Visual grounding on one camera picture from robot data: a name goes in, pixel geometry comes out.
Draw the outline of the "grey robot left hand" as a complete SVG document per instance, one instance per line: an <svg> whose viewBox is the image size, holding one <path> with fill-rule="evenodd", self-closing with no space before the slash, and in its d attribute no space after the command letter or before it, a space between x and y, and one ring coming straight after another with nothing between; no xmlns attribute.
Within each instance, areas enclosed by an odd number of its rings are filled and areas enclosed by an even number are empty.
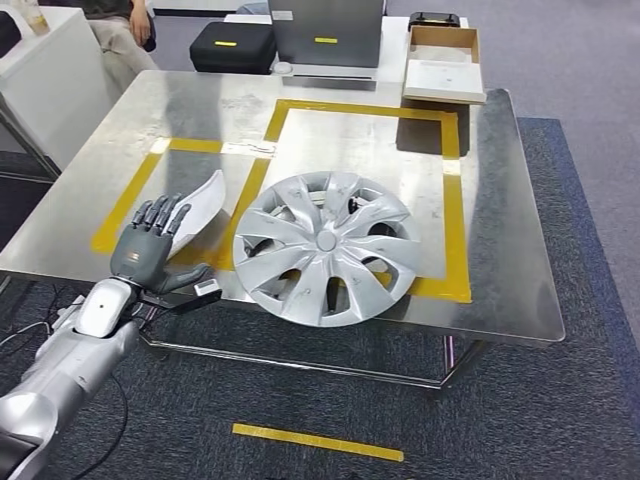
<svg viewBox="0 0 640 480"><path fill-rule="evenodd" d="M177 273L165 269L174 235L191 209L189 204L179 206L181 198L162 195L140 206L116 244L110 260L111 274L158 296L206 276L209 266L204 263Z"/></svg>

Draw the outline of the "person's hand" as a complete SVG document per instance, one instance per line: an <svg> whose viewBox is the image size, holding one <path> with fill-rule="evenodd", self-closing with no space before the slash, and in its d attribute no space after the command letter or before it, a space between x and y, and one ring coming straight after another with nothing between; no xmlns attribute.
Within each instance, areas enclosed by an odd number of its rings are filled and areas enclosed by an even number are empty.
<svg viewBox="0 0 640 480"><path fill-rule="evenodd" d="M150 20L145 0L131 0L130 28L136 43L143 47L151 36Z"/></svg>

